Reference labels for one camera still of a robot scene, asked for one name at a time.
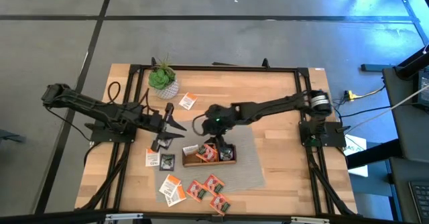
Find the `potted plant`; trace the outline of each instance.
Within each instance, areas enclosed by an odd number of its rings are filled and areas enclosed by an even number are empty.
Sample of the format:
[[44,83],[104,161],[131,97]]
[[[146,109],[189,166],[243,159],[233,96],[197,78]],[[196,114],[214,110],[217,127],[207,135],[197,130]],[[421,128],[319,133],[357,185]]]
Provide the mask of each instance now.
[[155,89],[155,94],[159,98],[171,99],[179,91],[179,82],[177,81],[176,73],[168,66],[168,56],[159,61],[158,64],[154,64],[156,62],[152,58],[154,66],[149,75],[149,86]]

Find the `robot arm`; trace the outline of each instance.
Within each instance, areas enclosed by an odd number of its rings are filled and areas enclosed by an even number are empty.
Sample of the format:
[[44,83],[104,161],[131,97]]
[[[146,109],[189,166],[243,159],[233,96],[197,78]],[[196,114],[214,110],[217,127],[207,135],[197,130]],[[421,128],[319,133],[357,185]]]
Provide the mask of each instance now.
[[202,123],[203,133],[199,135],[220,135],[235,125],[249,125],[264,116],[299,110],[312,117],[314,130],[317,123],[332,113],[328,94],[323,91],[296,93],[295,95],[263,103],[231,103],[230,107],[211,105],[205,112],[206,120]]
[[[49,85],[42,97],[43,106],[46,108],[64,108],[75,110],[79,113],[92,117],[102,123],[107,131],[121,135],[132,132],[132,129],[138,127],[147,131],[162,134],[163,139],[183,137],[177,133],[165,132],[166,124],[172,127],[186,131],[181,125],[173,119],[173,104],[168,103],[164,117],[159,111],[153,111],[153,114],[142,113],[148,106],[142,106],[139,103],[126,103],[123,105],[116,103],[104,103],[92,99],[70,89],[66,84]],[[92,130],[99,126],[86,124]]]

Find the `red seed packet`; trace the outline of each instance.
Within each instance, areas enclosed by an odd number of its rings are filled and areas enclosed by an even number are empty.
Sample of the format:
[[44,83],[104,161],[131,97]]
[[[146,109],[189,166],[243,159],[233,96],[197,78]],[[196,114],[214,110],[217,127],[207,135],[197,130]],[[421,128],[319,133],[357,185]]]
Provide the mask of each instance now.
[[186,193],[196,201],[201,202],[202,198],[207,193],[207,189],[202,184],[198,183],[198,181],[193,180],[192,183],[190,183],[188,190],[186,190]]
[[206,182],[204,182],[206,189],[214,196],[218,195],[220,191],[225,187],[225,183],[219,180],[216,176],[210,175]]
[[210,202],[210,206],[214,210],[216,210],[219,214],[225,215],[225,213],[228,211],[229,207],[231,206],[231,202],[222,194],[218,194]]
[[201,146],[195,155],[205,162],[217,161],[217,151],[208,144]]

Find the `keyboard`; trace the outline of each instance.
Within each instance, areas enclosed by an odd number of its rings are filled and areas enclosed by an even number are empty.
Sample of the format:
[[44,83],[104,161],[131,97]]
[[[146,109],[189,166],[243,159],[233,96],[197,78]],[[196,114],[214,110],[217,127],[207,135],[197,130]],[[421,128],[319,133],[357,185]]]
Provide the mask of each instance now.
[[420,223],[429,223],[429,182],[409,183]]

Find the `desk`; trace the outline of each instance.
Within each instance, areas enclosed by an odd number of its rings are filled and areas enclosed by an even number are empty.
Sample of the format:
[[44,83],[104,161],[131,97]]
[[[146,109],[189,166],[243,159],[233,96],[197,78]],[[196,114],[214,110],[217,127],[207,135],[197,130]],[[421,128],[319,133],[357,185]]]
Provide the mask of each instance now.
[[[107,85],[113,81],[118,81],[122,86],[125,86],[129,67],[129,64],[113,64]],[[325,71],[317,68],[311,68],[309,71],[312,88],[323,89],[328,92]],[[144,72],[141,88],[143,93],[148,86],[149,73],[148,70]],[[195,116],[204,113],[213,103],[229,106],[232,102],[261,102],[296,93],[294,75],[287,72],[177,70],[176,74],[180,83],[180,90],[177,96],[169,100],[175,106],[174,119],[176,121],[190,121]],[[301,85],[305,86],[304,79],[302,79]],[[123,96],[124,88],[121,89],[116,100],[117,103],[122,102],[121,96]],[[131,90],[131,95],[133,95],[134,90],[135,87]],[[198,100],[190,111],[178,106],[180,99],[187,92],[198,96]],[[149,91],[149,105],[154,109],[159,109],[160,113],[164,114],[164,108],[168,101],[159,99],[154,94],[153,91]],[[103,101],[108,101],[107,88]],[[305,150],[301,146],[298,130],[299,120],[300,113],[290,111],[264,117],[250,125],[255,136],[259,161],[263,168],[265,187],[225,193],[232,202],[229,214],[315,214]],[[334,121],[334,115],[332,114],[327,120]],[[151,133],[149,132],[137,130],[135,142],[131,145],[120,210],[215,214],[216,212],[208,205],[210,198],[205,198],[201,203],[197,203],[188,197],[173,207],[155,201],[155,191],[158,190],[154,186],[154,171],[152,168],[145,167],[145,149],[150,148],[152,142],[150,136]],[[103,183],[111,151],[112,143],[103,143],[89,154],[76,207],[86,204]],[[324,153],[330,183],[347,206],[356,212],[344,156],[335,148],[325,148]],[[114,183],[109,196],[109,207],[112,207],[115,189]],[[318,190],[322,201],[322,210],[326,212],[324,191],[320,184]]]
[[409,181],[429,181],[429,164],[404,160],[401,158],[390,158],[390,168],[393,184],[400,205],[402,221],[419,223],[417,210],[414,208]]
[[[399,79],[393,68],[383,69],[383,77],[391,105],[399,103],[414,92],[413,81]],[[393,119],[398,139],[347,156],[349,168],[356,168],[389,157],[429,162],[426,137],[429,115],[416,107],[403,106],[393,110]]]

